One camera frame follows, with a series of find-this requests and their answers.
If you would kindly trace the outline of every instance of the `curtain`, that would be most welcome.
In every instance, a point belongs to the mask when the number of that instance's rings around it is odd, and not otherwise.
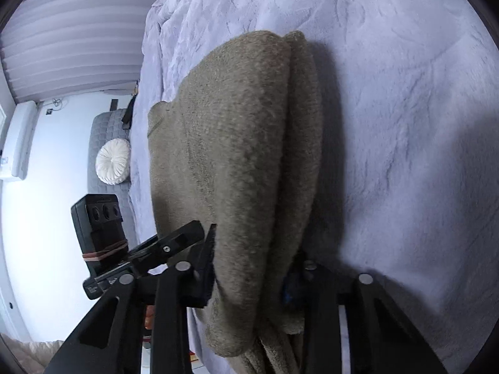
[[[24,0],[0,34],[2,66],[16,102],[132,91],[154,1]]]

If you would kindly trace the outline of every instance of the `plush bedspread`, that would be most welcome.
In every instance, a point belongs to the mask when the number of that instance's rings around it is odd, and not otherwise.
[[[158,0],[130,135],[139,238],[156,230],[150,107],[215,47],[260,29],[302,31],[323,88],[306,247],[330,267],[383,276],[462,372],[499,317],[499,52],[466,0]]]

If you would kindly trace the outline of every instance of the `gray quilted headboard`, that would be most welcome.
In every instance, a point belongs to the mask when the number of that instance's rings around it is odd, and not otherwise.
[[[128,195],[130,180],[117,185],[108,185],[99,180],[95,172],[95,158],[104,143],[118,137],[128,139],[128,131],[121,128],[121,118],[123,118],[125,111],[125,109],[117,109],[109,113],[102,113],[96,116],[93,121],[88,147],[87,189],[90,194],[116,194],[123,216],[123,230],[131,249],[138,245],[138,242],[134,215]]]

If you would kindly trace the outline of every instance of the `silver screw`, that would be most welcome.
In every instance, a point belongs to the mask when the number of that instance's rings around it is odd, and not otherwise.
[[[359,276],[359,281],[364,285],[370,285],[374,280],[369,274],[364,273]]]
[[[120,283],[123,285],[127,285],[133,282],[133,276],[131,274],[123,274],[120,277]]]
[[[188,261],[179,261],[176,265],[175,268],[178,271],[187,271],[188,269],[191,268],[191,264]]]
[[[306,271],[314,271],[317,269],[317,265],[312,260],[305,260],[303,262],[303,268]]]

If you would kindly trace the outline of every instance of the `brown towel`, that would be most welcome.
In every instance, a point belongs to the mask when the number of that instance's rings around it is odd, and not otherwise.
[[[218,224],[204,320],[206,341],[221,356],[254,350],[250,360],[260,367],[265,351],[265,364],[278,366],[268,350],[283,341],[279,331],[303,330],[279,301],[315,194],[321,134],[315,66],[298,31],[232,39],[191,70],[173,102],[149,113],[158,232],[192,219]]]

